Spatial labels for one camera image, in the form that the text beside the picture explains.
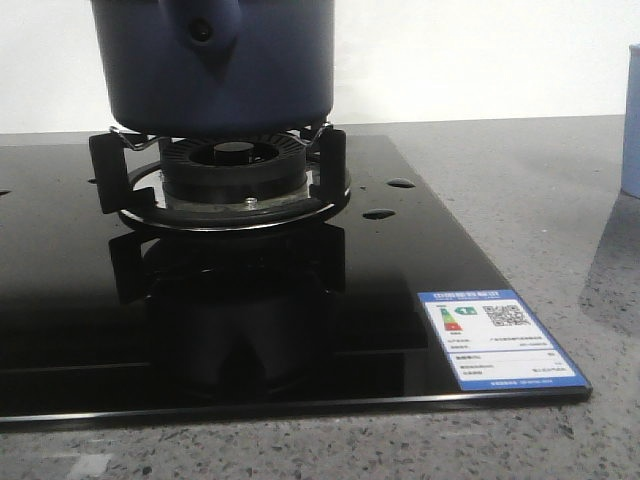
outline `burner ring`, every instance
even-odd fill
[[[123,222],[131,228],[146,227],[160,230],[183,232],[219,232],[268,228],[300,220],[327,219],[342,210],[350,195],[349,182],[345,186],[344,201],[338,204],[326,203],[310,196],[312,178],[319,175],[309,164],[306,167],[307,182],[296,192],[273,201],[258,202],[252,209],[246,204],[184,204],[170,205],[171,198],[162,185],[160,162],[146,165],[129,174],[134,189],[152,188],[156,205],[129,207],[118,213]]]
[[[182,140],[162,150],[160,165],[168,194],[200,203],[264,200],[306,180],[305,147],[282,134]]]

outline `gas stove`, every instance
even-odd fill
[[[228,143],[219,142],[221,158],[231,150],[237,162],[247,143],[264,142]],[[169,147],[179,157],[202,145]],[[113,153],[95,141],[91,149],[94,163]],[[155,150],[115,150],[135,178],[109,205],[104,192],[98,200],[85,145],[0,149],[2,429],[590,395],[578,367],[386,137],[348,138],[350,182],[338,175],[323,204],[309,206],[322,198],[316,192],[303,198],[308,210],[254,228],[244,219],[255,202],[242,196],[231,202],[239,205],[231,217],[243,219],[231,223],[242,228],[216,221],[204,231],[184,216],[171,228],[158,221],[176,208],[159,198]],[[117,184],[123,170],[114,175],[106,176]],[[295,175],[313,189],[312,170]],[[148,188],[160,217],[139,215],[132,201]],[[194,199],[179,200],[178,209]]]

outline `black glass cooktop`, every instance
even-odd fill
[[[160,238],[100,213],[85,145],[1,148],[0,426],[588,397],[463,388],[418,294],[511,287],[386,137],[350,137],[348,167],[324,223]]]

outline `gray countertop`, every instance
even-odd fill
[[[640,200],[619,194],[622,117],[346,130],[391,138],[582,368],[591,400],[2,434],[0,478],[640,478]]]

